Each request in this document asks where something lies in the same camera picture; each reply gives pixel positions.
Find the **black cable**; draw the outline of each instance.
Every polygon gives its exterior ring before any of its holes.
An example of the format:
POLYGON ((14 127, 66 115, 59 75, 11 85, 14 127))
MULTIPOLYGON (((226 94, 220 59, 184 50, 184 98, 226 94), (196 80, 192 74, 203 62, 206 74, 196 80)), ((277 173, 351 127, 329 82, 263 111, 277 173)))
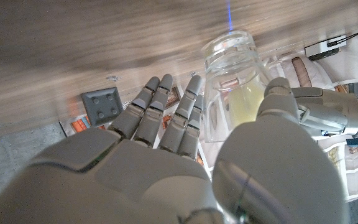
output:
POLYGON ((327 43, 327 47, 333 47, 333 46, 338 45, 338 44, 340 44, 340 43, 342 43, 342 42, 344 42, 344 41, 347 41, 347 40, 349 40, 350 38, 353 38, 353 37, 355 37, 355 36, 357 36, 357 35, 358 35, 358 33, 353 34, 353 35, 350 35, 349 37, 345 37, 345 38, 343 38, 343 39, 341 39, 341 40, 335 40, 335 41, 333 41, 333 42, 331 42, 331 43, 327 43))

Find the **wooden ceiling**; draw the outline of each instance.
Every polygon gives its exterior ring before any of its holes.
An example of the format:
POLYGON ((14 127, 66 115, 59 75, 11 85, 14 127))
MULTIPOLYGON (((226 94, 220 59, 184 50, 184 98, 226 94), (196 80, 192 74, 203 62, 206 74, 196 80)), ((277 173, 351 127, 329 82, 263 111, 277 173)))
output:
POLYGON ((230 28, 282 54, 357 30, 358 1, 0 1, 0 135, 85 113, 83 92, 204 76, 200 49, 230 28))

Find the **yellow liquid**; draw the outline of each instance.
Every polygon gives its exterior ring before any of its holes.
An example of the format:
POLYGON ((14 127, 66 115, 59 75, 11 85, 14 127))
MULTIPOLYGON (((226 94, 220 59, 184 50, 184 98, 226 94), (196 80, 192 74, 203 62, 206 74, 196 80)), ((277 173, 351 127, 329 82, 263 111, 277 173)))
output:
POLYGON ((264 99, 264 91, 265 87, 254 78, 229 92, 230 119, 234 127, 255 121, 259 105, 264 99))

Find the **gray square plate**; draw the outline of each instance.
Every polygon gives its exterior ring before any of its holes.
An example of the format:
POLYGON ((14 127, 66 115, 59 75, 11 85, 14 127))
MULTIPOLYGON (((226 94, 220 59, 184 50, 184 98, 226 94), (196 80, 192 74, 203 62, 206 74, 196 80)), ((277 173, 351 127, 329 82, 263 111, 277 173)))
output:
POLYGON ((91 126, 100 126, 114 120, 124 109, 117 87, 81 94, 91 126))

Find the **gray wall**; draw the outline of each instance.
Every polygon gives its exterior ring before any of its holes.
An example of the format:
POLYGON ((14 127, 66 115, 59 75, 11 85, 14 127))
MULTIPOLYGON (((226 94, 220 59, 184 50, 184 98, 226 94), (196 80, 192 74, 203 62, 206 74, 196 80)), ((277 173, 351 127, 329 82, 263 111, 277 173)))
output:
POLYGON ((0 137, 0 192, 29 159, 64 138, 59 123, 0 137))

